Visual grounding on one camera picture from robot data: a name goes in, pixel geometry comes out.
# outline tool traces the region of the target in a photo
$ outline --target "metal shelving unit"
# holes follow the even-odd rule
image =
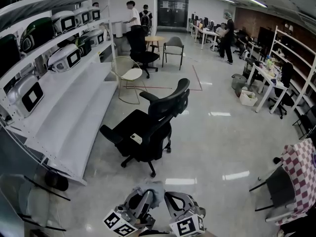
[[[23,0],[11,4],[0,10],[0,32],[28,17],[83,1],[87,0]],[[110,15],[110,0],[107,1]],[[7,83],[35,58],[58,43],[102,23],[109,23],[111,40],[93,47],[71,70],[45,73],[39,79],[44,98],[30,116],[18,116],[4,91]],[[59,35],[36,48],[0,78],[0,105],[12,117],[12,122],[7,123],[5,129],[25,137],[23,144],[26,152],[32,149],[42,153],[42,163],[48,159],[48,166],[84,185],[86,181],[83,180],[83,174],[92,145],[118,86],[117,78],[104,81],[111,72],[111,63],[101,63],[99,58],[99,54],[110,46],[115,58],[111,19],[100,19]]]
[[[314,55],[314,61],[313,64],[310,64],[309,62],[307,62],[304,58],[302,58],[299,54],[297,54],[295,51],[293,51],[292,49],[290,49],[288,46],[284,45],[283,43],[281,43],[280,41],[276,40],[277,38],[277,34],[280,33],[284,36],[287,36],[288,38],[292,39],[293,41],[297,42],[298,44],[301,45],[302,48],[304,48],[306,51],[310,52],[312,55]],[[299,92],[299,96],[297,98],[293,98],[294,100],[294,106],[292,107],[292,111],[294,109],[296,109],[298,111],[298,113],[300,115],[304,114],[304,111],[301,107],[298,106],[299,102],[301,101],[301,99],[303,98],[305,100],[305,102],[311,107],[314,105],[313,101],[309,98],[309,96],[307,96],[305,94],[306,89],[308,86],[310,86],[312,88],[312,90],[314,92],[316,92],[316,86],[311,82],[312,76],[315,73],[315,68],[316,68],[316,52],[314,52],[313,50],[311,50],[308,46],[306,46],[305,44],[303,44],[302,42],[300,42],[299,40],[295,39],[294,37],[292,37],[291,35],[280,31],[278,29],[278,27],[276,27],[276,32],[275,32],[275,37],[273,39],[273,44],[270,50],[270,56],[271,54],[274,54],[275,56],[277,56],[279,59],[285,61],[285,62],[289,62],[286,58],[282,57],[281,55],[279,55],[276,51],[273,50],[274,45],[279,45],[282,46],[283,48],[286,48],[287,50],[289,50],[293,55],[295,55],[296,57],[298,57],[302,62],[304,62],[306,65],[308,65],[308,67],[311,68],[309,75],[306,76],[298,67],[293,65],[294,71],[297,72],[297,74],[303,78],[303,80],[305,81],[305,84],[302,87],[299,86],[299,84],[294,81],[293,79],[291,80],[291,84],[293,85],[293,87]]]

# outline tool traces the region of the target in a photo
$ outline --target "black pants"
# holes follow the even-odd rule
[[[220,50],[219,50],[222,58],[225,57],[225,52],[226,52],[227,59],[229,62],[233,62],[231,44],[232,44],[232,41],[230,39],[222,38],[222,43],[220,45]]]
[[[291,237],[303,237],[315,231],[316,210],[312,208],[308,215],[281,226],[285,234],[294,233]]]

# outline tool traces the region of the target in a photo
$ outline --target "white shelf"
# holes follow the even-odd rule
[[[274,53],[275,55],[277,55],[279,58],[281,58],[283,61],[285,62],[289,62],[287,59],[285,59],[284,57],[280,56],[277,52],[275,52],[274,50],[272,50],[272,53]],[[306,75],[304,75],[297,67],[295,67],[293,65],[294,70],[305,80],[307,81],[307,77]],[[310,81],[309,82],[309,86],[313,89],[313,91],[316,92],[316,86]]]
[[[313,55],[316,55],[316,53],[311,50],[308,46],[306,46],[304,43],[300,42],[298,39],[295,39],[294,37],[292,37],[291,35],[285,33],[285,32],[282,32],[280,31],[279,29],[277,29],[277,31],[287,37],[289,37],[290,39],[294,40],[295,42],[299,43],[300,45],[302,45],[304,48],[306,48],[309,52],[311,52]]]
[[[285,59],[284,57],[282,57],[281,55],[279,55],[277,52],[275,52],[274,50],[272,50],[272,53],[274,53],[275,55],[277,55],[279,58],[281,58],[283,61],[285,62],[289,62],[291,63],[290,61],[288,61],[287,59]],[[307,80],[307,77],[306,75],[304,75],[297,67],[295,67],[293,65],[293,68],[294,70],[304,79],[304,80]]]
[[[299,93],[302,92],[302,88],[296,83],[296,81],[291,79],[290,82]],[[310,107],[314,106],[313,101],[307,95],[303,94],[303,98]]]
[[[48,71],[40,80],[39,84],[45,94],[38,106],[31,113],[30,116],[23,119],[22,122],[28,129],[36,134],[43,124],[50,111],[64,95],[71,84],[81,75],[87,66],[97,57],[99,52],[104,51],[111,45],[110,41],[93,47],[92,50],[71,70],[63,73],[55,73]]]
[[[40,152],[47,150],[57,156],[90,99],[110,71],[111,63],[91,63],[50,111],[35,138],[28,138],[25,145]],[[34,139],[44,148],[40,149]]]
[[[24,57],[22,60],[20,60],[18,63],[16,63],[6,74],[0,78],[0,87],[4,87],[12,78],[16,76],[17,73],[19,73],[23,68],[25,68],[29,63],[32,63],[37,57],[45,53],[46,51],[50,50],[52,47],[56,46],[63,40],[66,40],[70,38],[71,36],[80,33],[90,27],[97,26],[101,23],[107,22],[108,19],[100,19],[94,22],[91,22],[89,24],[86,24],[84,26],[80,26],[78,28],[75,28],[65,34],[61,34],[56,38],[53,38],[52,40],[48,41],[44,45],[39,46],[38,48],[34,49],[33,51],[29,52],[26,57]]]
[[[22,0],[0,9],[0,32],[34,15],[87,0]]]
[[[293,54],[295,54],[298,58],[300,58],[307,66],[309,66],[310,68],[312,68],[312,65],[309,64],[305,59],[303,59],[300,55],[298,55],[296,52],[294,52],[292,49],[290,49],[289,47],[287,47],[286,45],[282,44],[280,41],[275,40],[275,43],[278,43],[279,45],[285,47],[287,50],[289,50],[290,52],[292,52]]]
[[[103,116],[116,87],[116,81],[101,83],[80,117],[80,122],[74,127],[59,154],[59,159],[81,178],[83,177],[85,166]],[[51,161],[48,162],[48,165],[58,169],[58,166]]]

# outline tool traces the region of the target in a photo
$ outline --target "glass door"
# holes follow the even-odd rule
[[[189,0],[158,0],[158,25],[187,27]]]

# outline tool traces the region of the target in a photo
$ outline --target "trash bin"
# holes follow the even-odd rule
[[[240,97],[241,89],[246,86],[247,79],[240,74],[234,74],[232,78],[232,88],[235,90],[236,96]]]

